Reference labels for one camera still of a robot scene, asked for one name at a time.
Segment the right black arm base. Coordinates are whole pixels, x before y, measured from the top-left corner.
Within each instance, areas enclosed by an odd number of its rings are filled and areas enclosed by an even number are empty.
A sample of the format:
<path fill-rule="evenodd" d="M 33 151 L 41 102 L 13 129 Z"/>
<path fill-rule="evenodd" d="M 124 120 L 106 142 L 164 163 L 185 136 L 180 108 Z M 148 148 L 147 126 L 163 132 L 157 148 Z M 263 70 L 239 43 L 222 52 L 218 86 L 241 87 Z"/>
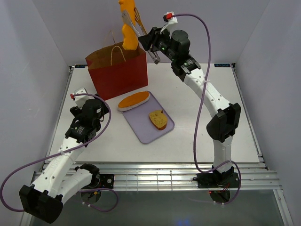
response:
<path fill-rule="evenodd" d="M 198 188 L 238 188 L 240 182 L 237 173 L 227 178 L 218 178 L 213 173 L 199 173 L 192 180 L 197 181 Z"/>

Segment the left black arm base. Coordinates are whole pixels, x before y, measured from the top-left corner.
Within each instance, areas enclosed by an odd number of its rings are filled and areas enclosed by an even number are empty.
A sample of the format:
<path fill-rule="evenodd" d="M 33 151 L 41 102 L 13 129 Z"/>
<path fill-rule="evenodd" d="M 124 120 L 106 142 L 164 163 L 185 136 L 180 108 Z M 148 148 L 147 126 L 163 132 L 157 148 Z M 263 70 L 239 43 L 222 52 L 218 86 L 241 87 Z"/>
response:
<path fill-rule="evenodd" d="M 114 188 L 114 174 L 100 174 L 99 175 L 99 187 L 100 188 Z"/>

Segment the wavy orange bread piece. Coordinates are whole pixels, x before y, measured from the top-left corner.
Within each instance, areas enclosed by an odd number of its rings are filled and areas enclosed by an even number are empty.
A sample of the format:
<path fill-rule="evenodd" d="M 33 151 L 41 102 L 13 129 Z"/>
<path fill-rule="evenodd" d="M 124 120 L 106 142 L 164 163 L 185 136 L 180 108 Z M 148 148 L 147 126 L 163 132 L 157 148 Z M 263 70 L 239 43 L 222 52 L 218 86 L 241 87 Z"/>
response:
<path fill-rule="evenodd" d="M 122 13 L 122 16 L 124 15 L 124 11 L 127 11 L 129 22 L 135 26 L 135 1 L 134 0 L 119 0 L 118 1 L 120 5 L 120 11 Z M 124 36 L 123 40 L 123 49 L 125 50 L 136 50 L 138 47 L 138 39 L 137 36 L 132 29 L 132 26 L 128 25 L 123 19 L 123 27 L 122 27 L 122 33 Z"/>

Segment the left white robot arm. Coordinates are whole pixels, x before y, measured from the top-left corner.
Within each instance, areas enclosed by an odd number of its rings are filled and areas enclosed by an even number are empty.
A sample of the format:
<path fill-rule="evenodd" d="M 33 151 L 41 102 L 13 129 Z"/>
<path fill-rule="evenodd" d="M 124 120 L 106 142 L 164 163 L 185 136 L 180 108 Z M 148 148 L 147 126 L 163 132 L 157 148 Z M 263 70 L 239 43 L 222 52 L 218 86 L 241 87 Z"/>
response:
<path fill-rule="evenodd" d="M 79 155 L 94 140 L 101 129 L 103 116 L 109 112 L 104 101 L 80 94 L 72 95 L 76 107 L 70 109 L 74 119 L 57 152 L 42 174 L 30 186 L 19 191 L 25 212 L 53 223 L 62 212 L 63 205 L 82 188 L 98 188 L 99 169 L 92 164 L 76 168 L 75 174 L 65 176 Z"/>

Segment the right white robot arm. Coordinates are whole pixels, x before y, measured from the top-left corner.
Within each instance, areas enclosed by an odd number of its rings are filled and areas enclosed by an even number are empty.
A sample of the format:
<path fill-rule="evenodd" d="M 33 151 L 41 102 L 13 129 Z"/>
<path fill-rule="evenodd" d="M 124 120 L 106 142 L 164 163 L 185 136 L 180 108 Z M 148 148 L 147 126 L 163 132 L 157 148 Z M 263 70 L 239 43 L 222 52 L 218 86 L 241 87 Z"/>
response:
<path fill-rule="evenodd" d="M 197 178 L 218 187 L 225 186 L 234 177 L 231 145 L 240 119 L 240 105 L 232 104 L 209 82 L 200 64 L 190 55 L 190 40 L 185 31 L 170 33 L 153 27 L 148 34 L 139 36 L 138 41 L 144 50 L 160 51 L 170 59 L 174 74 L 200 98 L 200 106 L 209 111 L 211 120 L 206 130 L 214 144 L 213 168 L 201 171 Z"/>

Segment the metal kitchen tongs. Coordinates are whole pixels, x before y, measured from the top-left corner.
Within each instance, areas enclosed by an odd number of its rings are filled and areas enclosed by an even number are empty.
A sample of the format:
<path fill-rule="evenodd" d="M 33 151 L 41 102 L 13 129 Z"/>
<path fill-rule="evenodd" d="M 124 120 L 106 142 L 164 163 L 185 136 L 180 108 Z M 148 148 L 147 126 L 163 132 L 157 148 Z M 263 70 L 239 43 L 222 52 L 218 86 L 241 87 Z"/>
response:
<path fill-rule="evenodd" d="M 134 13 L 135 13 L 135 21 L 138 23 L 142 34 L 146 35 L 147 33 L 146 33 L 146 30 L 145 30 L 145 28 L 143 26 L 143 23 L 141 21 L 141 17 L 140 17 L 140 14 L 139 14 L 139 11 L 138 11 L 137 8 L 134 8 Z M 137 30 L 137 28 L 134 26 L 134 23 L 132 22 L 129 13 L 126 10 L 123 10 L 122 13 L 121 13 L 121 15 L 122 15 L 123 22 L 126 25 L 128 25 L 134 31 L 134 33 L 136 34 L 136 36 L 137 37 L 142 36 L 139 33 L 139 31 Z M 150 55 L 151 59 L 153 60 L 153 62 L 156 65 L 160 62 L 160 57 L 158 56 L 157 53 L 153 53 L 153 52 L 151 52 L 149 50 L 147 50 L 147 53 Z"/>

